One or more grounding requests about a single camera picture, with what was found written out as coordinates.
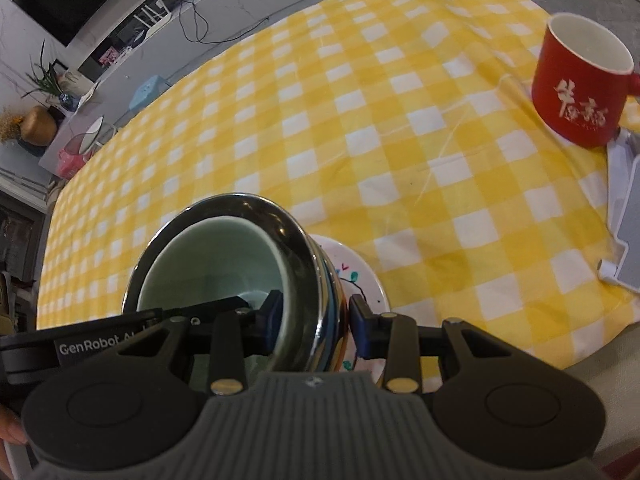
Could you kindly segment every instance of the table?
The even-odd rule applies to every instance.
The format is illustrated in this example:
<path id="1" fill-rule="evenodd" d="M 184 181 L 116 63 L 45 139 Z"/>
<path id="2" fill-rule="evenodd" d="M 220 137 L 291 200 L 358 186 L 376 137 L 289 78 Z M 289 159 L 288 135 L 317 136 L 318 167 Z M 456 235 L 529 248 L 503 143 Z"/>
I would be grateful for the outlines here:
<path id="1" fill-rule="evenodd" d="M 240 190 L 351 246 L 421 324 L 462 317 L 559 367 L 597 350 L 640 310 L 594 273 L 604 150 L 548 131 L 527 94 L 546 17 L 529 0 L 325 0 L 246 38 L 62 192 L 38 327 L 118 314 L 153 234 Z"/>

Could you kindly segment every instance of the stainless steel bowl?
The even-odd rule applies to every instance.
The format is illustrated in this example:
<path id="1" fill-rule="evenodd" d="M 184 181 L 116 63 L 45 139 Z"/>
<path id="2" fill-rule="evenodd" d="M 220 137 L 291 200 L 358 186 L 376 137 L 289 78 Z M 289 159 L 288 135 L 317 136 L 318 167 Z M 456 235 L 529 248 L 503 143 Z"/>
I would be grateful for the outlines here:
<path id="1" fill-rule="evenodd" d="M 335 355 L 344 353 L 347 331 L 346 301 L 335 269 L 287 211 L 261 196 L 243 193 L 212 196 L 189 206 L 162 227 L 133 270 L 122 311 L 138 309 L 140 291 L 149 269 L 176 235 L 197 222 L 218 216 L 251 221 L 269 236 L 289 265 L 290 301 L 286 302 L 289 308 L 283 311 L 268 369 L 329 370 L 335 365 Z"/>

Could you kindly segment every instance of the gold vase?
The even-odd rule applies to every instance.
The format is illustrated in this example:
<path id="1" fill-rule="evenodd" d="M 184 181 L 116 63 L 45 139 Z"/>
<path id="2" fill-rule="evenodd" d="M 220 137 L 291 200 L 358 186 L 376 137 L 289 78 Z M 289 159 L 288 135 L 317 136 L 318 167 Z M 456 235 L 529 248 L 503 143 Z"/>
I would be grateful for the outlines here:
<path id="1" fill-rule="evenodd" d="M 44 106 L 34 106 L 20 123 L 20 136 L 34 146 L 49 146 L 58 127 Z"/>

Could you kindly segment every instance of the metal screw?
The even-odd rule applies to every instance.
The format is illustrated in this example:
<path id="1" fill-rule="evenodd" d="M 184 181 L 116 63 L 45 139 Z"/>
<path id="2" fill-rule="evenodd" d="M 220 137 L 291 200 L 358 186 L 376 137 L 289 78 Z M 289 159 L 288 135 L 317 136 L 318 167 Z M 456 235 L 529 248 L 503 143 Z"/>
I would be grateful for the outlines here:
<path id="1" fill-rule="evenodd" d="M 236 379 L 218 379 L 211 383 L 210 388 L 213 393 L 220 396 L 234 395 L 244 389 L 242 383 Z"/>
<path id="2" fill-rule="evenodd" d="M 409 377 L 396 377 L 386 384 L 386 389 L 395 394 L 412 394 L 418 387 L 420 384 Z"/>

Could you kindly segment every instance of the human hand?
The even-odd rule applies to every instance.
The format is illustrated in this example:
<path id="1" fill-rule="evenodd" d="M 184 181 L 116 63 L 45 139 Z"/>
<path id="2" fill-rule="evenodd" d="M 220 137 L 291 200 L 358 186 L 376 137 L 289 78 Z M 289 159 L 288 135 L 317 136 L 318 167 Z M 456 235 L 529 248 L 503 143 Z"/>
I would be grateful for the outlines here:
<path id="1" fill-rule="evenodd" d="M 27 436 L 24 434 L 20 419 L 14 412 L 0 405 L 0 439 L 10 444 L 26 444 Z M 13 479 L 9 460 L 6 456 L 4 446 L 0 446 L 0 470 Z"/>

